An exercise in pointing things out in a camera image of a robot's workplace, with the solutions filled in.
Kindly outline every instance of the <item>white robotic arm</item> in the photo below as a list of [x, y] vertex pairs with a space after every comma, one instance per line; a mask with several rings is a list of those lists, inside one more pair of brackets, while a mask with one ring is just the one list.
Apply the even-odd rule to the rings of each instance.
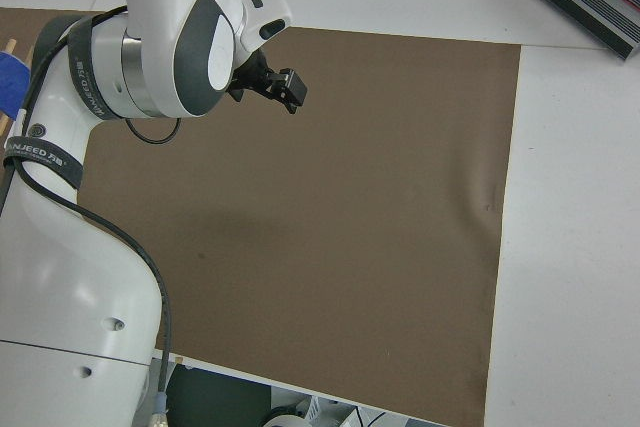
[[83, 217], [99, 218], [75, 205], [93, 127], [203, 115], [244, 89], [293, 113], [306, 94], [259, 50], [289, 25], [284, 0], [127, 1], [128, 13], [49, 26], [55, 46], [43, 55], [36, 45], [39, 68], [6, 144], [2, 426], [129, 427], [148, 372], [161, 278], [133, 239], [93, 227]]

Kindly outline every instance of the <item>cable strap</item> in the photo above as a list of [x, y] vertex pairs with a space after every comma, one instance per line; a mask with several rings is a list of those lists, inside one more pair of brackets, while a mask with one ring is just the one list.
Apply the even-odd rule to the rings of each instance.
[[7, 165], [12, 157], [31, 160], [49, 167], [66, 180], [71, 187], [76, 190], [80, 188], [83, 172], [82, 164], [66, 150], [51, 142], [32, 137], [11, 137], [7, 140], [4, 165]]
[[119, 119], [120, 117], [113, 113], [102, 98], [93, 73], [91, 59], [92, 21], [91, 16], [83, 17], [71, 27], [67, 34], [71, 80], [84, 104], [96, 117], [102, 120]]

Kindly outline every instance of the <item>blue tape roll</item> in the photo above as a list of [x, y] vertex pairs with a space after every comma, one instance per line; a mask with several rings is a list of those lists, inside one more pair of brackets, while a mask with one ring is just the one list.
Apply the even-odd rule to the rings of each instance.
[[0, 52], [0, 111], [16, 120], [29, 88], [29, 67], [20, 59]]

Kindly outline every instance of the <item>brown mat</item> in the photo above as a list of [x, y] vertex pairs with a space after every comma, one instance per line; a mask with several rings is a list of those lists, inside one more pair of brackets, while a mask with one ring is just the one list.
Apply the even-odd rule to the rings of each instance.
[[155, 257], [175, 352], [481, 426], [519, 47], [290, 29], [266, 51], [308, 84], [299, 114], [247, 93], [166, 146], [103, 124], [81, 203]]

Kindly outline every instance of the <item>black button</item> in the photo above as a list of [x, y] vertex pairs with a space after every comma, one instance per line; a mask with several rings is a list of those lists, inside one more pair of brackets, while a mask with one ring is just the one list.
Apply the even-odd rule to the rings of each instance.
[[274, 20], [273, 22], [269, 22], [268, 24], [262, 26], [262, 28], [260, 29], [260, 37], [262, 37], [264, 40], [269, 40], [278, 32], [284, 30], [285, 27], [286, 25], [284, 23], [284, 20]]
[[251, 2], [253, 2], [253, 6], [256, 9], [259, 9], [260, 7], [262, 7], [264, 4], [262, 3], [262, 0], [251, 0]]

